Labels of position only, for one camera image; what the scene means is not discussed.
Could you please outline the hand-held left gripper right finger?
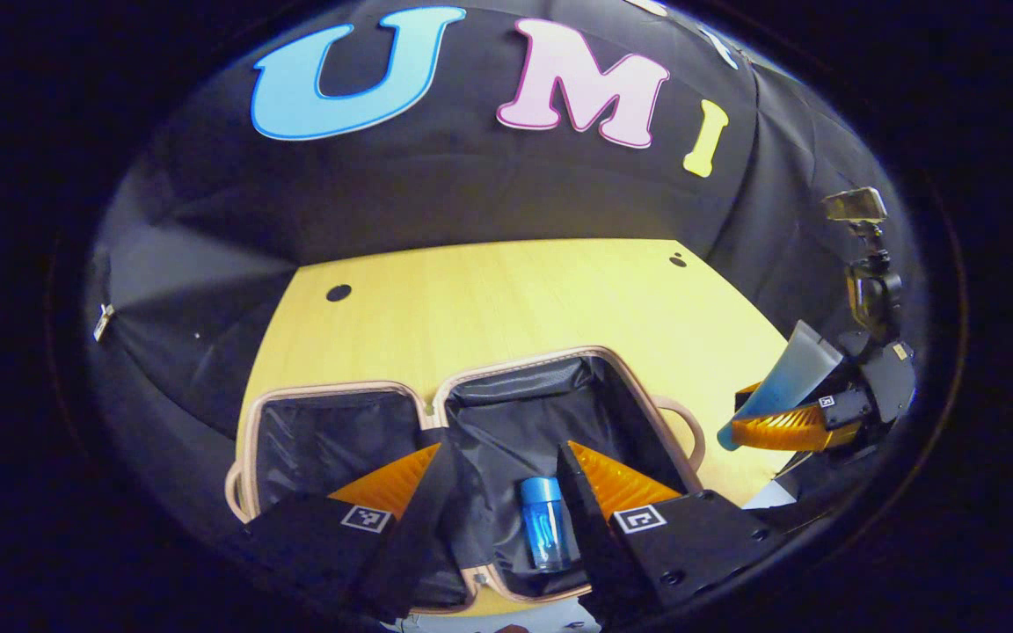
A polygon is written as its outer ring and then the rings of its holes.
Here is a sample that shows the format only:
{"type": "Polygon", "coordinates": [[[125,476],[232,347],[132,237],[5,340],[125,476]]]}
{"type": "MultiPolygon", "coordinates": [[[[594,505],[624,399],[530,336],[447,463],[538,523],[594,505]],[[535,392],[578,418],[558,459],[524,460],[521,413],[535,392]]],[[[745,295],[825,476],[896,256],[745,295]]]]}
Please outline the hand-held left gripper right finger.
{"type": "Polygon", "coordinates": [[[680,493],[579,442],[558,450],[558,485],[599,622],[642,622],[723,588],[784,535],[714,491],[680,493]]]}

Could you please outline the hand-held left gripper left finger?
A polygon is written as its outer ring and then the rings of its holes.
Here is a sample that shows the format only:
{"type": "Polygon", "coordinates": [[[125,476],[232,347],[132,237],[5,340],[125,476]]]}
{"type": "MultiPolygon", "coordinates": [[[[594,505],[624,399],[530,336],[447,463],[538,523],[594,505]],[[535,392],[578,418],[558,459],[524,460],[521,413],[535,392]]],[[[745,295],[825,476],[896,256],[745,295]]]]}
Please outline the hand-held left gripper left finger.
{"type": "Polygon", "coordinates": [[[234,557],[318,612],[399,620],[454,480],[453,449],[435,442],[333,493],[278,501],[238,529],[234,557]]]}

